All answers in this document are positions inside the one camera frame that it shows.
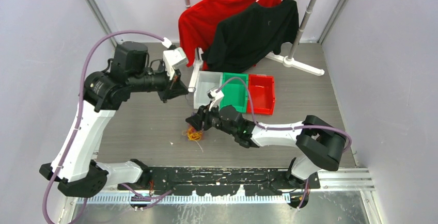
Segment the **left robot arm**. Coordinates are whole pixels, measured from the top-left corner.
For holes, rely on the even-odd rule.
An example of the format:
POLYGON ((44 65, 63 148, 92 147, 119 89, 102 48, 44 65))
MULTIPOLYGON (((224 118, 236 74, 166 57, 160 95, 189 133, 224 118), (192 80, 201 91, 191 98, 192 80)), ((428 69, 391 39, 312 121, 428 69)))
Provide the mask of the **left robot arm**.
POLYGON ((57 182, 67 197, 90 198, 113 186, 147 188, 152 180, 147 165, 137 159, 97 162, 95 153, 109 121, 132 93, 156 92, 162 102, 188 94, 180 72, 187 63, 183 49, 171 45, 154 70, 146 45, 132 41, 117 45, 108 67, 85 78, 69 136, 57 157, 41 165, 40 174, 57 182))

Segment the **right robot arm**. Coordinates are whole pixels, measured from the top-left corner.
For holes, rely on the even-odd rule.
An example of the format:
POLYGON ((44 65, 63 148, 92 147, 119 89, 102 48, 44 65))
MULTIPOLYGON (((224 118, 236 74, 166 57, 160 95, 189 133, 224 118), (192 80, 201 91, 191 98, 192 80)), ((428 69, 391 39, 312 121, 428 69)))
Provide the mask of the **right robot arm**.
POLYGON ((291 124, 266 124, 245 119, 231 105, 201 106, 185 121, 196 131, 220 130, 244 148, 298 148, 303 154, 292 159, 285 175, 285 181, 293 188, 300 188, 321 169, 337 171, 349 142, 346 134, 313 115, 291 124))

